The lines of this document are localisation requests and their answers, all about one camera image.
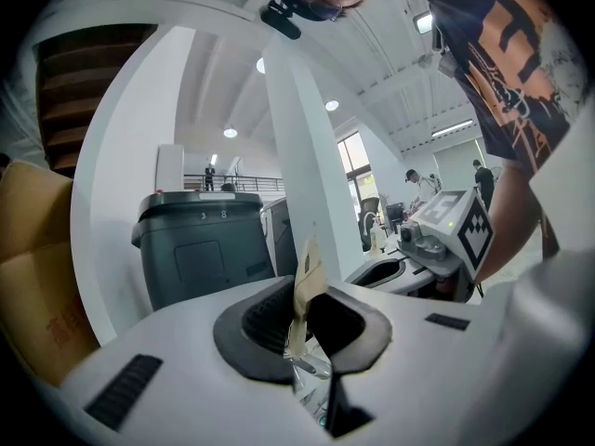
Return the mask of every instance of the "wall-mounted light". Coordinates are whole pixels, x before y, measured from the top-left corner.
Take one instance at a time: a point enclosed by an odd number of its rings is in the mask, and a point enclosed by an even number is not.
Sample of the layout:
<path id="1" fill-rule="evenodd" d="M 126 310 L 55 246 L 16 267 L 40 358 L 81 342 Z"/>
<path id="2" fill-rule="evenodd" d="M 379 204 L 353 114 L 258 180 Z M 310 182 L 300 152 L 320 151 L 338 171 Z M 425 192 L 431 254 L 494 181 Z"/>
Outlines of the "wall-mounted light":
<path id="1" fill-rule="evenodd" d="M 420 34 L 430 32 L 433 21 L 434 17 L 428 11 L 413 18 L 413 23 L 416 25 L 417 31 Z"/>
<path id="2" fill-rule="evenodd" d="M 473 125 L 473 119 L 469 119 L 468 121 L 465 121 L 464 123 L 451 125 L 450 127 L 446 127 L 445 129 L 440 129 L 440 130 L 437 130 L 436 132 L 432 132 L 431 136 L 433 138 L 436 138 L 436 137 L 442 136 L 444 134 L 448 134 L 449 132 L 453 132 L 454 130 L 461 129 L 463 127 L 468 127 L 469 125 Z"/>
<path id="3" fill-rule="evenodd" d="M 234 138 L 238 135 L 238 131 L 235 130 L 233 127 L 229 127 L 223 131 L 223 135 L 226 138 Z"/>
<path id="4" fill-rule="evenodd" d="M 329 100 L 326 104 L 324 104 L 326 110 L 329 112 L 336 111 L 338 108 L 338 101 L 337 100 Z"/>
<path id="5" fill-rule="evenodd" d="M 264 58 L 257 61 L 257 70 L 260 74 L 264 74 Z"/>

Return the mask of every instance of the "gray bin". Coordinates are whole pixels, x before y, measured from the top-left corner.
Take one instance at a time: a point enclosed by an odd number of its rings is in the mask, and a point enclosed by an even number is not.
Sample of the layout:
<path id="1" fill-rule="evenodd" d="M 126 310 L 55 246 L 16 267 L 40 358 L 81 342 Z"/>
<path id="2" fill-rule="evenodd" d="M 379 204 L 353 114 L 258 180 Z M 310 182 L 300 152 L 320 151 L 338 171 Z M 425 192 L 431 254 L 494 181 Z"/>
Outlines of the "gray bin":
<path id="1" fill-rule="evenodd" d="M 252 193 L 156 193 L 142 201 L 140 248 L 155 310 L 274 277 Z"/>

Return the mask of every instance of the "standing person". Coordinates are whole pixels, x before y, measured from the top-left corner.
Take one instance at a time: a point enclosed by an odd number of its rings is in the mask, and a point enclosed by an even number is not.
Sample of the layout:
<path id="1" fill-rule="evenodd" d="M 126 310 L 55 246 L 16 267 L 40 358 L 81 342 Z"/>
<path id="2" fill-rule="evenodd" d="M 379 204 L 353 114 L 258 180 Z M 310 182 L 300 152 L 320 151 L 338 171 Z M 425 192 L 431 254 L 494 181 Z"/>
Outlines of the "standing person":
<path id="1" fill-rule="evenodd" d="M 419 195 L 413 203 L 412 214 L 419 210 L 424 203 L 429 202 L 431 197 L 440 191 L 435 181 L 431 178 L 421 176 L 414 169 L 407 170 L 405 181 L 416 183 L 417 190 L 419 191 Z"/>
<path id="2" fill-rule="evenodd" d="M 283 0 L 307 20 L 334 20 L 363 0 Z M 506 265 L 541 220 L 543 254 L 558 244 L 529 186 L 591 92 L 585 62 L 545 0 L 428 0 L 456 61 L 488 153 L 506 159 L 490 217 L 492 249 L 476 282 Z"/>
<path id="3" fill-rule="evenodd" d="M 2 177 L 7 170 L 8 164 L 10 164 L 10 157 L 8 157 L 5 153 L 0 152 L 0 180 L 2 180 Z"/>
<path id="4" fill-rule="evenodd" d="M 205 169 L 205 190 L 208 191 L 209 187 L 211 191 L 215 191 L 213 189 L 213 176 L 215 175 L 215 168 L 213 168 L 213 164 L 209 164 L 208 167 Z"/>
<path id="5" fill-rule="evenodd" d="M 479 160 L 473 161 L 475 167 L 475 183 L 480 187 L 482 193 L 483 204 L 485 209 L 490 211 L 490 204 L 492 204 L 492 195 L 494 195 L 494 174 L 489 168 L 482 167 Z"/>

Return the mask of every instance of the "railing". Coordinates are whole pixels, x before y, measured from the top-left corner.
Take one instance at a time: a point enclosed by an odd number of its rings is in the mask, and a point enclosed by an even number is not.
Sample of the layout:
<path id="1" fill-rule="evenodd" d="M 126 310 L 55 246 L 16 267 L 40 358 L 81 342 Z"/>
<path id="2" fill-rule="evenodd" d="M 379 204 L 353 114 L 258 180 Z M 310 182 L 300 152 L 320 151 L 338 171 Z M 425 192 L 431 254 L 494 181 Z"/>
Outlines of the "railing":
<path id="1" fill-rule="evenodd" d="M 199 191 L 285 191 L 285 184 L 282 178 L 186 175 L 184 188 Z"/>

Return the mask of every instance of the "stairs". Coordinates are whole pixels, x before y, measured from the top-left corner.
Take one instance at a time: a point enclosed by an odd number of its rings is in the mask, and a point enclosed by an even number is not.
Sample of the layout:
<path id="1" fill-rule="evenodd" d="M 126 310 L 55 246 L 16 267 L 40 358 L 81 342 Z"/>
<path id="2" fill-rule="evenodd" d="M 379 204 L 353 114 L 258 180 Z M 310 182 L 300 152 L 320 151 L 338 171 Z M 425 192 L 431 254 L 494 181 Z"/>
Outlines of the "stairs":
<path id="1" fill-rule="evenodd" d="M 74 177 L 86 131 L 101 98 L 154 25 L 107 25 L 39 44 L 37 117 L 49 167 Z"/>

